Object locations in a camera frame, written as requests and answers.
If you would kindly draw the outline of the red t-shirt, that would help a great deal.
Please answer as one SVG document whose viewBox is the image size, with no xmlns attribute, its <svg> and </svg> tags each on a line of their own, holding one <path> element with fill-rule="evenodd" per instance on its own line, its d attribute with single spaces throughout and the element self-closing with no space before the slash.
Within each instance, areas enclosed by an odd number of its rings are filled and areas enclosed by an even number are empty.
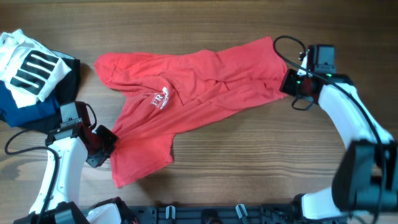
<svg viewBox="0 0 398 224">
<path fill-rule="evenodd" d="M 270 37 L 219 52 L 106 53 L 94 67 L 126 98 L 113 133 L 112 178 L 121 188 L 173 162 L 175 135 L 283 98 L 287 72 Z"/>
</svg>

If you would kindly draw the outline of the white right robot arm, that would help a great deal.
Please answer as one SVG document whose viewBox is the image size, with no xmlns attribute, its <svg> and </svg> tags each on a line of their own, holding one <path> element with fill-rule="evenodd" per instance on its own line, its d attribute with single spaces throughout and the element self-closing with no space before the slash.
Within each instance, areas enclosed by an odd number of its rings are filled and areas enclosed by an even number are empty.
<svg viewBox="0 0 398 224">
<path fill-rule="evenodd" d="M 397 211 L 397 142 L 362 104 L 346 75 L 290 69 L 281 91 L 318 105 L 332 120 L 346 152 L 329 188 L 296 195 L 291 222 L 319 222 Z"/>
</svg>

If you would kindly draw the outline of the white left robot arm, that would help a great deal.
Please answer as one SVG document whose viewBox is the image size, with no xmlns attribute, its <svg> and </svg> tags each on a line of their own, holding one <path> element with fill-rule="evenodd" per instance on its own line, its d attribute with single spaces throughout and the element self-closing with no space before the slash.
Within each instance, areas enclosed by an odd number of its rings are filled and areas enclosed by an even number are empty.
<svg viewBox="0 0 398 224">
<path fill-rule="evenodd" d="M 47 166 L 39 194 L 29 214 L 16 223 L 138 223 L 119 197 L 93 205 L 88 213 L 80 210 L 83 166 L 101 166 L 115 150 L 118 137 L 90 121 L 94 111 L 88 103 L 66 103 L 60 112 L 62 122 L 48 133 L 41 147 L 47 151 Z"/>
</svg>

